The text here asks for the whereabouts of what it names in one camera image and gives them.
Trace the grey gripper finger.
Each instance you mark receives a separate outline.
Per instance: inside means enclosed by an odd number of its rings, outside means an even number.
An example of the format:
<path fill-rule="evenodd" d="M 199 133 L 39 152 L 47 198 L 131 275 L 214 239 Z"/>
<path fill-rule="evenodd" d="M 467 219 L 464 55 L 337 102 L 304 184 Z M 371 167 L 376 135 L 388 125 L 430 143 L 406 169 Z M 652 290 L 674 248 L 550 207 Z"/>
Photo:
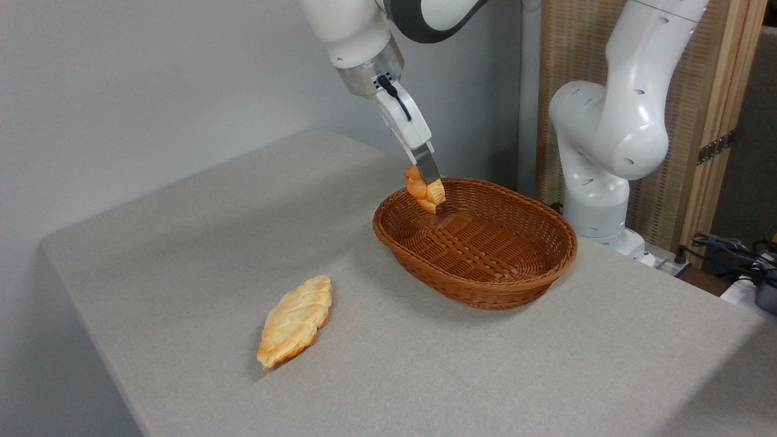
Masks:
<path fill-rule="evenodd" d="M 413 162 L 426 185 L 432 185 L 441 176 L 435 157 L 433 157 L 434 152 L 435 150 L 430 141 L 424 142 L 422 146 L 416 147 L 416 149 L 412 149 Z"/>

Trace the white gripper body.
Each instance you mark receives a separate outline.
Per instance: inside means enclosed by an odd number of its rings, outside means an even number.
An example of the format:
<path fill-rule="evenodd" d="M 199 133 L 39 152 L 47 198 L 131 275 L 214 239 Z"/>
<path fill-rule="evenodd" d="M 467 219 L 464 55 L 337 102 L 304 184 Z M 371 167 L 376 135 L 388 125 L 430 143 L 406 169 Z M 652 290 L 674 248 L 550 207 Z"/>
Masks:
<path fill-rule="evenodd" d="M 401 84 L 380 87 L 373 100 L 378 105 L 381 118 L 414 165 L 412 149 L 431 140 L 430 128 L 415 100 Z"/>

